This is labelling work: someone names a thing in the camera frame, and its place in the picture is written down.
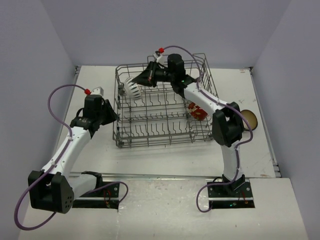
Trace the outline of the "white bowl teal stripes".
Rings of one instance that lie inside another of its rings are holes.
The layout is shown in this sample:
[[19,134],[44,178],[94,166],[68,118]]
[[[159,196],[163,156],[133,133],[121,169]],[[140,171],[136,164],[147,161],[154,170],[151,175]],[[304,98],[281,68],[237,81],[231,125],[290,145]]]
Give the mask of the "white bowl teal stripes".
[[139,85],[133,81],[133,77],[128,77],[124,83],[123,87],[125,89],[126,94],[132,100],[139,100],[142,98],[142,93]]

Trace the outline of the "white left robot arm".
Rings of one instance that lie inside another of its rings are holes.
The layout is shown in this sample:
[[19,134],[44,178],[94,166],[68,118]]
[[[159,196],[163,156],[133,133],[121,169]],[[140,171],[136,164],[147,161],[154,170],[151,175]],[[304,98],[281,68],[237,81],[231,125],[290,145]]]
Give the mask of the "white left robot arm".
[[84,107],[71,121],[62,146],[41,170],[33,170],[28,176],[32,208],[65,214],[78,197],[87,193],[97,197],[103,193],[100,173],[84,171],[73,181],[69,180],[69,175],[80,153],[99,128],[117,118],[109,100],[97,94],[85,97]]

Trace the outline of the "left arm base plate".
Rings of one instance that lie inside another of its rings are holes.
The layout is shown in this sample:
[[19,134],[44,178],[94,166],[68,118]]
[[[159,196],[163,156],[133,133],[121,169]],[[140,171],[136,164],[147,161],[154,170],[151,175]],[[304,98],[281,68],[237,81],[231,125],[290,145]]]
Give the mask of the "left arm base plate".
[[77,198],[72,208],[75,209],[114,209],[119,208],[120,184],[113,184],[100,191],[87,193]]

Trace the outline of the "black gold patterned bowl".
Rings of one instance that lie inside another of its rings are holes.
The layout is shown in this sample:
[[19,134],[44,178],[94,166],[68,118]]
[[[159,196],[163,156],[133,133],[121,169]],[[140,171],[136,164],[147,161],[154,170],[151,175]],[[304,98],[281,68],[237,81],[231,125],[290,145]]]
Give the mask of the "black gold patterned bowl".
[[257,116],[251,110],[248,109],[243,109],[240,113],[247,120],[251,130],[254,131],[258,127]]

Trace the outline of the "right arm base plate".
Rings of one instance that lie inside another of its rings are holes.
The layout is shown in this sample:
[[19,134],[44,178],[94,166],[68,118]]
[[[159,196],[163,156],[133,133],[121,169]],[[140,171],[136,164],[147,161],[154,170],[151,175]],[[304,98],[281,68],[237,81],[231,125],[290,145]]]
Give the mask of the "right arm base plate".
[[235,190],[227,186],[208,186],[208,203],[211,210],[215,209],[253,209],[255,202],[249,179]]

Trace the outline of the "red floral bowl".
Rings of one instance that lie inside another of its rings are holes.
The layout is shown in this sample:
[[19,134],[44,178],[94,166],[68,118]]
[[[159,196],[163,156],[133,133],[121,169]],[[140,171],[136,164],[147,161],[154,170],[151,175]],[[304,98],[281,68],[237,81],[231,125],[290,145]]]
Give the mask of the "red floral bowl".
[[197,121],[203,121],[208,116],[208,114],[194,102],[188,105],[188,112]]

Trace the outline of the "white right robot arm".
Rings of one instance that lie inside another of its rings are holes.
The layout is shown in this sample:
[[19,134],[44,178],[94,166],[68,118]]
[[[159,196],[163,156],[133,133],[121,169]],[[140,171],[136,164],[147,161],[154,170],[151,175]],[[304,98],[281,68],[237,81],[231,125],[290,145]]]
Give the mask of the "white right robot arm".
[[200,78],[188,75],[180,54],[172,53],[164,60],[164,56],[156,51],[153,58],[142,73],[127,82],[128,95],[139,99],[141,96],[136,94],[136,87],[155,88],[159,82],[170,83],[176,94],[198,105],[210,115],[211,135],[221,147],[224,166],[222,181],[213,182],[212,189],[224,191],[230,197],[235,196],[245,182],[240,164],[240,141],[244,124],[238,104],[219,99],[203,87]]

